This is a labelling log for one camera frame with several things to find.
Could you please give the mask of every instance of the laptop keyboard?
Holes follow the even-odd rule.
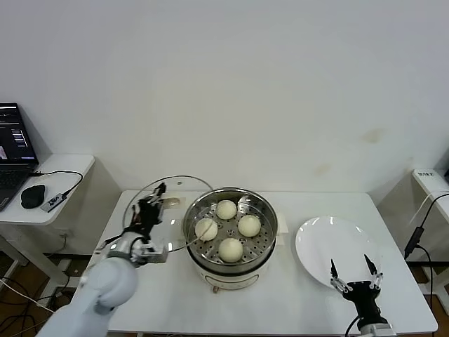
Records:
[[[28,176],[29,171],[0,171],[0,190],[13,190]]]

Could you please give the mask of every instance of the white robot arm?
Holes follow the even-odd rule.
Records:
[[[165,184],[139,201],[129,227],[119,237],[107,240],[100,251],[115,239],[104,260],[83,276],[79,290],[69,305],[57,310],[38,337],[104,337],[115,309],[129,300],[138,285],[136,268],[147,263],[164,263],[168,249],[156,247],[149,236],[161,222]]]

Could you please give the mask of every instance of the black cable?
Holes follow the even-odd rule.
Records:
[[[39,285],[38,289],[37,289],[36,292],[33,294],[33,296],[32,296],[32,297],[29,296],[29,297],[31,297],[31,298],[36,297],[36,295],[40,292],[41,288],[46,284],[46,282],[48,282],[48,277],[45,278],[45,279],[42,281],[42,283]],[[27,306],[26,306],[26,308],[25,308],[19,315],[7,317],[7,318],[5,318],[5,319],[2,321],[2,323],[0,323],[0,328],[1,328],[1,327],[4,325],[4,323],[5,323],[8,319],[14,318],[14,317],[15,317],[15,319],[14,319],[9,325],[5,326],[2,330],[0,330],[0,334],[3,333],[3,332],[5,332],[6,330],[8,330],[10,326],[12,326],[12,325],[13,325],[14,323],[16,323],[21,317],[23,317],[23,315],[26,314],[26,312],[27,312],[27,310],[28,310],[28,308],[29,308],[29,306],[30,306],[30,303],[32,303],[32,301],[29,300],[29,301],[28,301],[28,304],[27,304]]]
[[[76,182],[75,185],[73,185],[71,188],[69,188],[67,191],[65,191],[64,193],[62,193],[63,196],[67,196],[76,186],[78,186],[81,181],[83,181],[84,176],[76,171],[66,171],[66,170],[57,170],[57,171],[52,171],[52,172],[40,172],[40,171],[35,171],[35,172],[31,172],[29,174],[30,177],[39,177],[39,176],[47,176],[49,174],[55,174],[55,173],[73,173],[73,174],[77,174],[78,176],[80,176],[80,179]]]
[[[13,283],[17,284],[20,288],[23,289],[23,292],[25,293],[25,295],[27,295],[27,296],[29,297],[28,290],[27,290],[23,285],[21,285],[19,282],[15,281],[14,279],[10,279],[9,277],[4,277],[4,276],[2,276],[1,278],[2,278],[2,279],[6,279],[6,280],[8,280],[9,282],[13,282]],[[28,302],[29,302],[29,301],[24,302],[24,303],[10,303],[10,302],[5,302],[5,301],[0,300],[0,303],[1,303],[1,304],[8,304],[8,305],[25,305],[25,304],[28,304]]]
[[[429,252],[423,246],[420,246],[419,244],[417,244],[416,248],[422,249],[426,253],[427,260],[429,260],[429,263],[432,262]],[[430,305],[430,311],[432,311],[432,314],[434,313],[433,305],[432,305],[433,297],[434,297],[434,271],[432,268],[430,268],[430,304],[429,305]]]
[[[422,226],[424,226],[424,223],[426,222],[426,220],[427,220],[427,217],[429,216],[429,214],[430,214],[430,210],[432,209],[432,206],[438,201],[438,199],[440,199],[440,198],[442,198],[442,197],[447,197],[449,195],[449,193],[445,193],[445,194],[442,194],[442,195],[440,195],[439,197],[437,197],[437,198],[435,198],[434,200],[433,200],[433,202],[430,204],[430,206],[429,206],[429,209],[427,210],[427,213],[426,213],[426,216],[424,217],[424,220],[422,221],[422,223],[421,223],[421,225],[420,225],[420,227],[422,228]]]
[[[410,237],[410,239],[407,242],[406,248],[404,249],[404,259],[407,259],[407,257],[413,252],[413,250],[419,244],[419,242],[421,240],[421,236],[424,233],[424,223],[426,222],[427,217],[429,216],[430,211],[432,210],[433,205],[440,198],[447,197],[447,196],[449,196],[449,193],[442,194],[442,195],[438,196],[437,198],[435,198],[433,200],[433,202],[430,204],[429,209],[427,209],[426,216],[424,217],[421,225],[419,227],[415,228],[415,231],[413,231],[412,236]]]
[[[59,249],[57,249],[57,250],[55,250],[54,252],[52,252],[52,253],[50,253],[50,254],[48,254],[48,255],[47,255],[47,254],[44,254],[44,255],[45,255],[47,258],[50,258],[51,256],[53,256],[53,255],[59,253],[60,251],[63,251],[63,250],[65,249],[66,245],[67,245],[67,235],[64,234],[64,244],[62,245],[62,247],[59,248]]]
[[[356,318],[354,318],[354,320],[348,326],[348,329],[346,329],[346,332],[344,333],[344,337],[348,337],[349,331],[351,330],[352,326],[358,321],[359,318],[360,318],[359,316],[356,316]]]

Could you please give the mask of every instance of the laptop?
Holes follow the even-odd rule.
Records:
[[[16,103],[0,103],[0,211],[39,165]]]

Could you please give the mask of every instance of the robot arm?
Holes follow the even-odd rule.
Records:
[[[361,337],[394,337],[388,321],[380,315],[380,309],[375,299],[380,293],[380,283],[383,274],[377,271],[375,264],[365,255],[365,261],[372,275],[370,281],[346,283],[338,277],[334,261],[330,261],[330,284],[342,294],[343,298],[351,301],[357,309],[359,317],[357,327]]]
[[[94,265],[80,282],[69,305],[57,310],[38,333],[38,337],[103,337],[115,309],[128,301],[138,285],[136,268],[147,263],[164,263],[168,249],[157,247],[149,233],[161,222],[165,184],[138,202],[131,224],[112,243],[107,257]]]

